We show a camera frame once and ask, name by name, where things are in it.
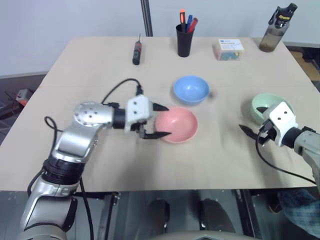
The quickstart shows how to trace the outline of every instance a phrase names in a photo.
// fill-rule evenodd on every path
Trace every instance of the marker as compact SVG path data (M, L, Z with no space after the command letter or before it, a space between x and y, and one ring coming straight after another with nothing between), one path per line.
M186 11L182 8L180 10L180 23L181 23L181 32L186 32L186 17L185 17Z
M192 22L192 15L190 14L188 17L188 22L186 24L186 31L187 32L188 32L188 28L190 27L191 22Z
M188 29L188 33L192 33L192 31L195 29L197 23L198 23L198 18L194 17L191 24L190 24L190 27Z

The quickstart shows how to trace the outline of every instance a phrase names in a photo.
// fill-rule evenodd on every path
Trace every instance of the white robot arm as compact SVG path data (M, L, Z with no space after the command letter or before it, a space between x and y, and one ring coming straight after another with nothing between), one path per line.
M101 129L136 131L143 139L158 139L169 132L146 133L144 125L154 111L168 108L152 103L142 94L130 99L126 108L84 102L74 111L72 123L61 134L50 157L44 161L20 221L18 240L66 240L74 221L77 190L85 164L98 142Z
M258 107L257 110L263 114L265 119L259 134L255 134L250 128L243 125L240 125L240 128L261 145L268 140L274 140L279 147L287 146L294 149L310 165L315 184L320 192L320 134L309 127L299 129L296 116L285 102L269 108ZM260 137L264 132L267 132L267 136Z

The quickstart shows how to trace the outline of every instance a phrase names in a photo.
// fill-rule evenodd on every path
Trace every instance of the blue bowl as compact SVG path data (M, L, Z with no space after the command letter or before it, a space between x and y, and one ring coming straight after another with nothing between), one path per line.
M179 78L173 86L176 97L187 105L201 103L209 94L208 83L198 76L184 76Z

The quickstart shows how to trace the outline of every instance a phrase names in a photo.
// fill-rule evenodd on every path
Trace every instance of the water bottle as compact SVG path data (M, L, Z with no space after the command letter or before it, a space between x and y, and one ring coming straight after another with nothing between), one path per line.
M276 8L269 20L269 26L266 29L263 39L259 45L259 49L261 51L270 53L275 50L276 46L289 28L289 21L297 8L298 6L294 3L290 3L290 5L285 8L280 8L279 6Z

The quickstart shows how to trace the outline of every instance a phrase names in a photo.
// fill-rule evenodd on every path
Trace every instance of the person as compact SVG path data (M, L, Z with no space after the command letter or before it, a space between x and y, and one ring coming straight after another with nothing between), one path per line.
M268 205L273 213L283 210L290 222L320 238L320 200L307 189L288 189L271 194Z

